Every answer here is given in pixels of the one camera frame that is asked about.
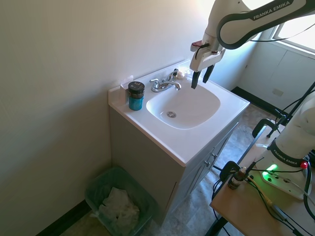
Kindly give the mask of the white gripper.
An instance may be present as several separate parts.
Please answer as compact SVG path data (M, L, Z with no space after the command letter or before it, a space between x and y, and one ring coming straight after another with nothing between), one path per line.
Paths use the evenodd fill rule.
M194 52L189 66L194 71L191 88L195 89L198 85L201 70L207 68L203 76L203 83L207 83L215 67L214 64L221 61L225 53L225 48L222 46L215 46L214 48L212 46L191 46L190 50Z

